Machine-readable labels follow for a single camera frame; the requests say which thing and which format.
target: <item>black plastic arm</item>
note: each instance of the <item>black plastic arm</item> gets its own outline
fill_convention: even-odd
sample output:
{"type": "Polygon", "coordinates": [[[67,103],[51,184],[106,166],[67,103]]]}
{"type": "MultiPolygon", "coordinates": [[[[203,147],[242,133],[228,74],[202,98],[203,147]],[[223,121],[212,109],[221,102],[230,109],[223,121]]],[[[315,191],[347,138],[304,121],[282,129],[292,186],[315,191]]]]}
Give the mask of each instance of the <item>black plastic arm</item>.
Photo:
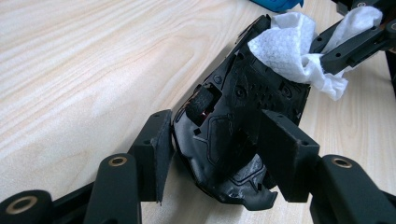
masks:
{"type": "MultiPolygon", "coordinates": [[[[366,0],[366,1],[334,1],[337,3],[338,11],[345,15],[355,7],[372,6],[381,10],[384,14],[381,24],[362,32],[341,44],[330,52],[325,52],[320,58],[325,72],[336,75],[343,69],[355,67],[380,50],[396,48],[396,2],[388,0],[366,0]]],[[[321,53],[327,45],[336,26],[335,25],[321,33],[311,45],[311,53],[321,53]]]]}
{"type": "Polygon", "coordinates": [[[15,194],[0,203],[0,223],[141,223],[140,202],[160,202],[170,160],[171,110],[148,119],[128,154],[101,162],[94,183],[52,201],[44,190],[15,194]]]}
{"type": "Polygon", "coordinates": [[[291,203],[313,195],[314,223],[394,223],[395,196],[381,191],[353,160],[318,156],[318,144],[285,116],[262,111],[259,154],[291,203]]]}

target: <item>black plastic housing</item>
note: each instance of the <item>black plastic housing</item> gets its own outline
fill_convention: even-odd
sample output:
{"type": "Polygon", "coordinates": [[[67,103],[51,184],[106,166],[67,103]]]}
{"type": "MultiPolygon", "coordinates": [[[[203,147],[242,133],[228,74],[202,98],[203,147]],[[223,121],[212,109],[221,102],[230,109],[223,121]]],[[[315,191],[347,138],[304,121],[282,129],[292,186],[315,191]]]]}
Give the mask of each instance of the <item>black plastic housing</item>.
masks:
{"type": "Polygon", "coordinates": [[[269,175],[257,154],[262,109],[298,124],[309,93],[309,85],[286,80],[250,52],[248,41],[270,23],[261,16],[239,36],[173,123],[177,151],[196,185],[222,203],[248,210],[271,208],[276,199],[263,181],[269,175]]]}

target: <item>white tissue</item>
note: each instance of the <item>white tissue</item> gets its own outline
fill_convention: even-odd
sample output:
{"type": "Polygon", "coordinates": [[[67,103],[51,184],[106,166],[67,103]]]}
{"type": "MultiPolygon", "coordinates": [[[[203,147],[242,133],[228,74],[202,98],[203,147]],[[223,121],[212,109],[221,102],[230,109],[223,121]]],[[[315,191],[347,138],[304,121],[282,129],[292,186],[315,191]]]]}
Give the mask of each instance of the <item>white tissue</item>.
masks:
{"type": "MultiPolygon", "coordinates": [[[[374,7],[351,10],[334,31],[326,50],[330,51],[354,35],[378,25],[381,17],[382,13],[374,7]]],[[[262,32],[247,44],[262,63],[282,77],[311,84],[338,100],[347,87],[347,80],[342,78],[344,71],[335,76],[323,73],[320,65],[323,54],[308,53],[315,35],[314,21],[302,13],[290,12],[274,16],[271,29],[262,32]]]]}

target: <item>circular hole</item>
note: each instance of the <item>circular hole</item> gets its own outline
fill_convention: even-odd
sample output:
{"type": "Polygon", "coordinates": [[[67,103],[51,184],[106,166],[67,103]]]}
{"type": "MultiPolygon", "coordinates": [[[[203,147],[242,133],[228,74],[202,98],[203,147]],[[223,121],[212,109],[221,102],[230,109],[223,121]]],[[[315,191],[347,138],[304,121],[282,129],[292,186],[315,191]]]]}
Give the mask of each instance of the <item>circular hole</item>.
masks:
{"type": "Polygon", "coordinates": [[[125,162],[127,162],[128,160],[125,157],[115,157],[113,159],[111,159],[108,164],[110,166],[121,166],[123,164],[125,164],[125,162]]]}
{"type": "Polygon", "coordinates": [[[236,96],[241,97],[243,94],[244,94],[244,92],[242,90],[236,91],[236,96]]]}
{"type": "Polygon", "coordinates": [[[19,213],[22,213],[37,203],[37,197],[36,196],[25,196],[22,198],[19,198],[12,202],[6,209],[6,212],[10,215],[17,215],[19,213]]]}
{"type": "Polygon", "coordinates": [[[346,161],[341,158],[333,158],[332,163],[339,167],[342,167],[342,168],[351,168],[352,167],[352,164],[349,161],[346,161]]]}
{"type": "Polygon", "coordinates": [[[365,7],[365,6],[366,6],[366,3],[364,3],[364,2],[358,3],[358,7],[365,7]]]}

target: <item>wood grain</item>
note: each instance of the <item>wood grain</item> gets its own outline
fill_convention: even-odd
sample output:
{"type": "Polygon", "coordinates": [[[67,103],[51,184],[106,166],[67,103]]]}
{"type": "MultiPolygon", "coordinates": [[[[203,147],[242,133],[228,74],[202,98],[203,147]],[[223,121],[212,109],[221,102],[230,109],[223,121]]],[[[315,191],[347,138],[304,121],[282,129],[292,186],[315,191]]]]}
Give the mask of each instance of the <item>wood grain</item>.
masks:
{"type": "MultiPolygon", "coordinates": [[[[321,32],[332,1],[305,1],[321,32]]],[[[0,2],[0,201],[27,189],[57,199],[125,152],[150,114],[176,109],[261,14],[245,0],[0,2]]],[[[396,101],[385,56],[354,71],[337,102],[311,91],[300,127],[320,155],[347,156],[396,193],[396,101]]],[[[144,223],[310,223],[309,204],[249,212],[196,188],[175,157],[162,206],[144,223]]]]}

